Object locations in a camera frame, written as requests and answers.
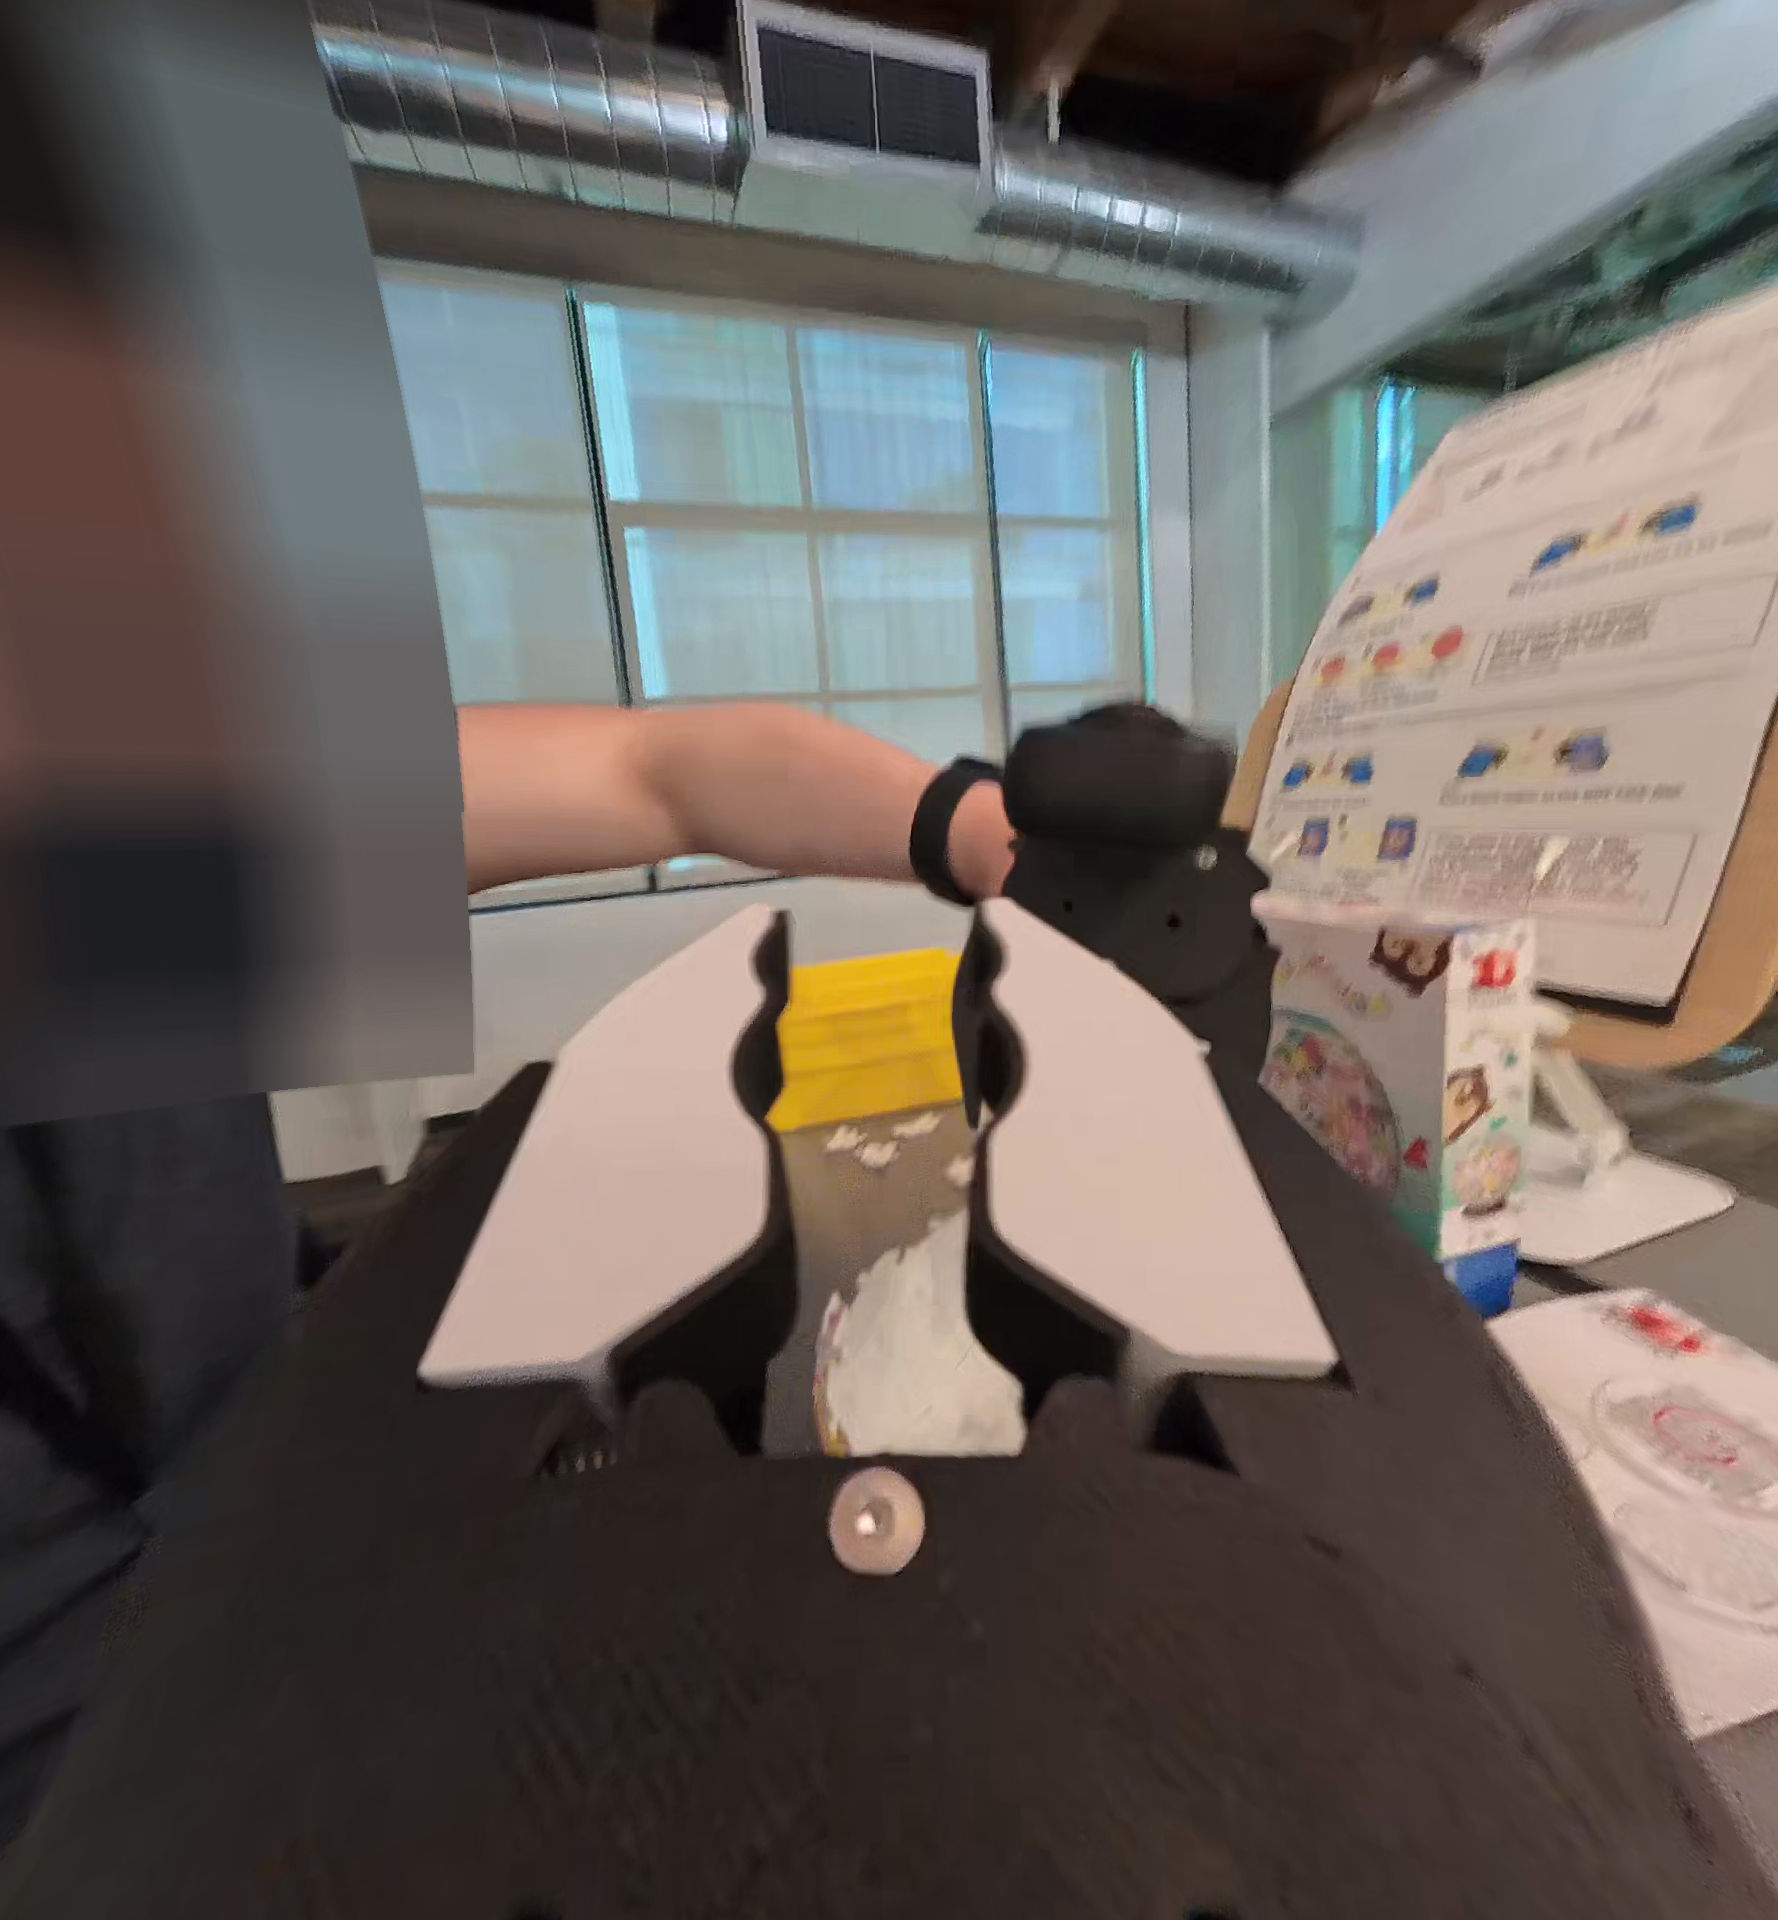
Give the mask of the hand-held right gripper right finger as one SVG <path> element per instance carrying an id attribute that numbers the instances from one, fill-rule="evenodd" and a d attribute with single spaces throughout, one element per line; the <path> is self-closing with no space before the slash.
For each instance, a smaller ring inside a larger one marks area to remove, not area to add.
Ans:
<path id="1" fill-rule="evenodd" d="M 1069 1378 L 1130 1409 L 1182 1378 L 1327 1378 L 1340 1357 L 1209 1056 L 1014 899 L 953 998 L 972 1184 L 967 1313 L 1025 1419 Z"/>

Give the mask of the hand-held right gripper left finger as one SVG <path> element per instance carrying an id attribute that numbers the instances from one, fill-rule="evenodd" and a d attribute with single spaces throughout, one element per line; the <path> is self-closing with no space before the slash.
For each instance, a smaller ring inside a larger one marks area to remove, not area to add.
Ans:
<path id="1" fill-rule="evenodd" d="M 431 1389 L 568 1380 L 617 1414 L 652 1346 L 780 1233 L 767 1124 L 790 920 L 750 905 L 560 1046 L 418 1365 Z"/>

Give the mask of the white puzzle pieces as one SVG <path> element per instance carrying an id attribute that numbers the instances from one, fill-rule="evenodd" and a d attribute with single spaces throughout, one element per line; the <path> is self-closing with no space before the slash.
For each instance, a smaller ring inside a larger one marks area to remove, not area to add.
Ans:
<path id="1" fill-rule="evenodd" d="M 953 1190 L 965 1190 L 972 1183 L 974 1135 L 962 1110 L 955 1107 L 840 1120 L 821 1137 L 821 1152 L 878 1177 L 894 1169 L 918 1183 L 942 1183 Z"/>

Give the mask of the half-built colourful puzzle ball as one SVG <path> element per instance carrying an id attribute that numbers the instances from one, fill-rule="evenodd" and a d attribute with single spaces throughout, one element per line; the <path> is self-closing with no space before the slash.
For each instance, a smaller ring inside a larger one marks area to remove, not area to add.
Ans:
<path id="1" fill-rule="evenodd" d="M 972 1334 L 967 1261 L 968 1215 L 953 1211 L 828 1298 L 808 1389 L 825 1454 L 1020 1453 L 1020 1380 Z"/>

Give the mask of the person's left forearm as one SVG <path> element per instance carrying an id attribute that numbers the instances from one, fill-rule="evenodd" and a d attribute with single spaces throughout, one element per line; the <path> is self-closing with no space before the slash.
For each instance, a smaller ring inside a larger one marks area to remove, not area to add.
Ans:
<path id="1" fill-rule="evenodd" d="M 713 856 L 910 880 L 933 767 L 821 716 L 482 705 L 455 716 L 468 891 Z"/>

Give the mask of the colourful puzzle box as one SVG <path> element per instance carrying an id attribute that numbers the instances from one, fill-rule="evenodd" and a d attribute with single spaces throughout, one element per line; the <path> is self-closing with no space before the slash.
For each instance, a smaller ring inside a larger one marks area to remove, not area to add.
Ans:
<path id="1" fill-rule="evenodd" d="M 1260 1082 L 1482 1317 L 1516 1298 L 1534 926 L 1260 893 L 1276 955 Z"/>

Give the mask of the black wristband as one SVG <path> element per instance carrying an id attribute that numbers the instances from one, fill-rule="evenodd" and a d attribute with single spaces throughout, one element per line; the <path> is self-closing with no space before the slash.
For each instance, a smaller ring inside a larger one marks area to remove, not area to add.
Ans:
<path id="1" fill-rule="evenodd" d="M 908 865 L 916 884 L 933 897 L 959 908 L 972 908 L 979 899 L 956 876 L 950 837 L 956 813 L 968 794 L 983 785 L 1000 785 L 998 764 L 956 756 L 936 768 L 927 778 L 910 817 Z"/>

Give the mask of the yellow plastic bin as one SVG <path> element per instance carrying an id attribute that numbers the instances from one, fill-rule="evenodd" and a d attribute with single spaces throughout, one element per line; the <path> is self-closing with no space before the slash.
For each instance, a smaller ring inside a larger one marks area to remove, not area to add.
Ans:
<path id="1" fill-rule="evenodd" d="M 778 1134 L 959 1104 L 959 957 L 900 950 L 794 964 L 778 1023 Z"/>

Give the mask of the narrow window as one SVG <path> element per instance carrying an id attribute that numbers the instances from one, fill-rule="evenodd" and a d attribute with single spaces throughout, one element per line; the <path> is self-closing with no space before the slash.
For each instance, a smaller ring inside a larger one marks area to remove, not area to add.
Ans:
<path id="1" fill-rule="evenodd" d="M 1385 374 L 1331 401 L 1327 578 L 1338 591 L 1452 427 L 1486 396 Z"/>

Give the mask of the wooden board with instruction sheet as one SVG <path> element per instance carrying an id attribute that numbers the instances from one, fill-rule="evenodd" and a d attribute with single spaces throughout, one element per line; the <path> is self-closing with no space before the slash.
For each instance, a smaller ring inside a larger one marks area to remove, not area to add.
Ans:
<path id="1" fill-rule="evenodd" d="M 1778 992 L 1778 282 L 1442 439 L 1244 760 L 1262 909 L 1528 920 L 1572 1051 Z"/>

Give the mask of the large grid window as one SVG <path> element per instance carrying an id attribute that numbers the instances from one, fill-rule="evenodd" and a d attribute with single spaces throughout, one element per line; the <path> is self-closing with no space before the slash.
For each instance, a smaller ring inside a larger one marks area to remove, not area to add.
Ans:
<path id="1" fill-rule="evenodd" d="M 1147 692 L 1139 352 L 378 279 L 458 707 L 767 700 L 942 763 Z"/>

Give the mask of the folded paper instruction leaflet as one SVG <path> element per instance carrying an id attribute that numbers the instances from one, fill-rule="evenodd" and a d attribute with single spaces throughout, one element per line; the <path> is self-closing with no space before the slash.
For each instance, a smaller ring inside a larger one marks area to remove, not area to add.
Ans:
<path id="1" fill-rule="evenodd" d="M 1778 1712 L 1778 1362 L 1646 1290 L 1489 1322 L 1546 1414 L 1693 1738 Z"/>

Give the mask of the white vent grille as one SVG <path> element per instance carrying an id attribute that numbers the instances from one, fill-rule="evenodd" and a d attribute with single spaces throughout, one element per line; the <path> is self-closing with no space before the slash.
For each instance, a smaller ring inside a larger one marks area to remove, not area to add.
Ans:
<path id="1" fill-rule="evenodd" d="M 846 173 L 885 165 L 983 183 L 993 159 L 984 49 L 780 2 L 736 7 L 752 158 Z"/>

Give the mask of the silver ventilation duct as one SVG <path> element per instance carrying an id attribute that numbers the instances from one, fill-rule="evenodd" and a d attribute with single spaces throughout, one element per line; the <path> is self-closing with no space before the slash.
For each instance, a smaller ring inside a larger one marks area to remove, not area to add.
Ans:
<path id="1" fill-rule="evenodd" d="M 1239 183 L 1006 127 L 988 180 L 752 158 L 736 69 L 478 3 L 312 3 L 359 165 L 596 210 L 989 266 L 1273 323 L 1320 317 L 1359 228 Z"/>

